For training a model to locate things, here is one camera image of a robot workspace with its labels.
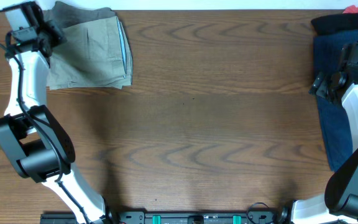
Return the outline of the beige khaki shorts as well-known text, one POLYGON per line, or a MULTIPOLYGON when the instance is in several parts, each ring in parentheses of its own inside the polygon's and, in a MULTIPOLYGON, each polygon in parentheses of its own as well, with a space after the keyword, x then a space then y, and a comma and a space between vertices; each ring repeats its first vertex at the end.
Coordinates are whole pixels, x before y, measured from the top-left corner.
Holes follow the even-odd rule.
POLYGON ((98 19, 63 29, 67 41, 50 58, 47 85, 66 88, 132 85, 133 60, 118 17, 98 19))

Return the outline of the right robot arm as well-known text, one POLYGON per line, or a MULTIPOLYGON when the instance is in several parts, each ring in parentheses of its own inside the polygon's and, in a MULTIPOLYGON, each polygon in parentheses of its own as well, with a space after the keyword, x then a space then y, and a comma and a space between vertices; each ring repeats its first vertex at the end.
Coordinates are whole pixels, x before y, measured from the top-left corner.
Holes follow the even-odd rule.
POLYGON ((353 153, 329 179, 325 193, 293 202, 287 219, 290 223, 358 223, 358 70, 317 80, 313 91, 345 109, 353 153))

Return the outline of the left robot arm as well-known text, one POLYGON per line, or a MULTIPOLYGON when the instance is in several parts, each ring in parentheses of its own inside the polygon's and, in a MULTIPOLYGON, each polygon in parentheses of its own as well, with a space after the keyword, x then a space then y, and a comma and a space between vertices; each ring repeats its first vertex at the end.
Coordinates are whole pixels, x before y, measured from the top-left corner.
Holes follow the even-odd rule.
POLYGON ((62 33, 52 21, 10 25, 3 49, 12 85, 0 118, 0 147, 19 176, 41 183, 68 205, 75 223, 115 223, 103 196, 76 166, 70 137, 46 106, 48 60, 62 33))

